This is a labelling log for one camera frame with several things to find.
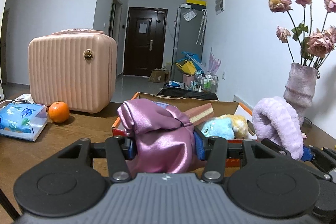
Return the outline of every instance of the tissue pack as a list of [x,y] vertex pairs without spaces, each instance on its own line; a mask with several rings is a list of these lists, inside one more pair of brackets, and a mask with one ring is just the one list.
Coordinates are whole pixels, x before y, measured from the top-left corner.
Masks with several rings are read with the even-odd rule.
[[35,141],[48,122],[44,105],[10,103],[0,109],[0,134]]

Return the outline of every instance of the pink satin cloth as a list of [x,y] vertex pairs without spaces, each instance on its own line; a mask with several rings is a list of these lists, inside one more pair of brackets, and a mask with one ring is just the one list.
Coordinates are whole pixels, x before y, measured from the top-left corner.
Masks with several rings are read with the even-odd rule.
[[118,114],[138,154],[127,165],[136,173],[184,173],[204,166],[195,153],[194,126],[177,107],[148,99],[124,102]]

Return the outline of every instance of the pink vase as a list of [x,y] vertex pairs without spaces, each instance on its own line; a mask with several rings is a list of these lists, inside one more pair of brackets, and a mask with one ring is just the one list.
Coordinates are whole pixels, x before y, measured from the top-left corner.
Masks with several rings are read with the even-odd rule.
[[300,126],[303,124],[306,109],[312,105],[317,73],[315,68],[298,63],[291,64],[283,98],[296,110]]

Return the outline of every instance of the yellow box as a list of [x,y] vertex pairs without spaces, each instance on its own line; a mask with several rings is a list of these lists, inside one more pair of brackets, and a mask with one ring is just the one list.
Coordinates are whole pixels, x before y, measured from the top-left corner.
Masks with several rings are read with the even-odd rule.
[[198,5],[207,5],[207,2],[204,0],[187,0],[187,3],[193,3],[193,4],[198,4]]

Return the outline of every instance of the lavender fuzzy slipper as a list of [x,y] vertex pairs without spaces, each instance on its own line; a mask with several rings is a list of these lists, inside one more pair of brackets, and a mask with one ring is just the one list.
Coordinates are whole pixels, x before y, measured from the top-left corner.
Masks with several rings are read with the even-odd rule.
[[302,158],[303,138],[299,116],[285,99],[261,99],[253,108],[252,122],[258,140],[270,139],[288,150],[293,159]]

